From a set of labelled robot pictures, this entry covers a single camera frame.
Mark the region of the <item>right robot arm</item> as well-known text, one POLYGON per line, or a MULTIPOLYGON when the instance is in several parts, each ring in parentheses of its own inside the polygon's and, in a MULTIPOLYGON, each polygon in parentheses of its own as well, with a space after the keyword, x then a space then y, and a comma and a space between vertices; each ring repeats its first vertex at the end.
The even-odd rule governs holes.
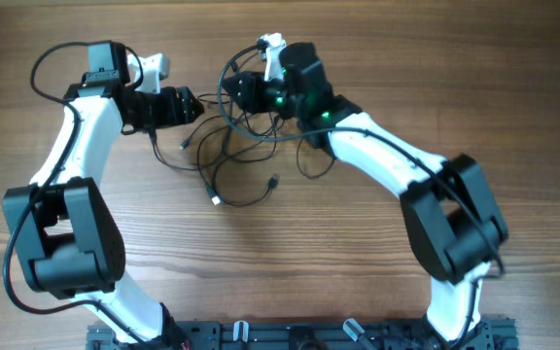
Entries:
POLYGON ((217 93, 248 114, 296 119, 297 139, 359 168, 399 200, 410 248, 432 278, 428 331, 448 349, 467 346, 480 324, 483 282, 505 273, 499 248, 508 239, 478 162, 422 151, 379 126, 334 92, 311 43, 260 38, 251 49, 264 70, 236 72, 231 59, 217 93))

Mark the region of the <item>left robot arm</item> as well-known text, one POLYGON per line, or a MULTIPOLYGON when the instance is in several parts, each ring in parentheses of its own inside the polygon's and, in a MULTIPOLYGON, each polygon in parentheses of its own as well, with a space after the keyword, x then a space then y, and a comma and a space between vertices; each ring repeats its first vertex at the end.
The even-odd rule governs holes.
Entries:
POLYGON ((120 349, 187 349, 191 343, 167 307, 126 271, 121 232, 100 192, 114 142, 122 135, 193 122, 203 106, 186 87, 168 87, 168 58, 139 56, 114 41, 87 43, 88 69, 57 98, 62 127, 42 167, 23 187, 6 191, 10 231, 2 276, 19 304, 11 265, 26 285, 52 295, 56 311, 85 307, 113 333, 120 349))

